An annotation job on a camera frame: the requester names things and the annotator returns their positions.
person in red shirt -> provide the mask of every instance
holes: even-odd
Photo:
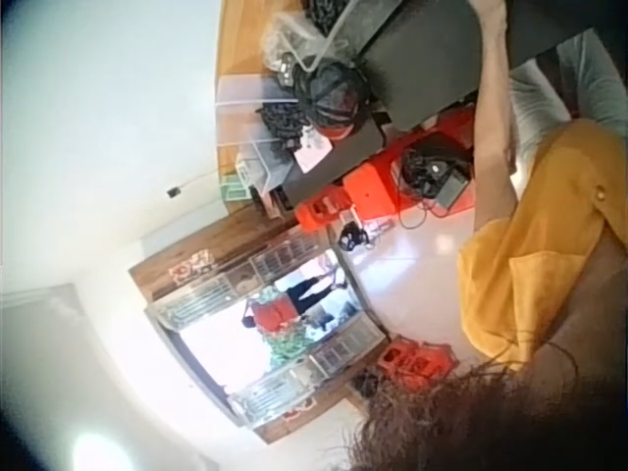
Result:
[[[324,281],[331,274],[323,274],[304,280],[286,292],[281,292],[275,287],[266,287],[260,293],[260,297],[249,303],[242,318],[242,325],[246,329],[259,329],[273,333],[280,331],[286,324],[302,318],[313,306],[329,296],[335,289],[345,289],[346,283],[332,283],[325,289],[306,295],[308,291]]]

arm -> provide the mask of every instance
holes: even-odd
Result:
[[[482,75],[475,117],[476,231],[512,215],[517,196],[510,181],[510,108],[506,7],[503,0],[469,0],[482,31]]]

white paper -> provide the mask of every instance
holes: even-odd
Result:
[[[301,171],[307,174],[327,157],[333,148],[329,139],[310,126],[303,128],[301,148],[294,152],[294,158]]]

brown hair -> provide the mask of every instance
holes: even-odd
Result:
[[[571,385],[539,404],[505,368],[420,392],[382,384],[350,447],[353,471],[628,469],[623,385]]]

hand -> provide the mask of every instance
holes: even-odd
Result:
[[[482,27],[506,26],[505,0],[468,0]]]

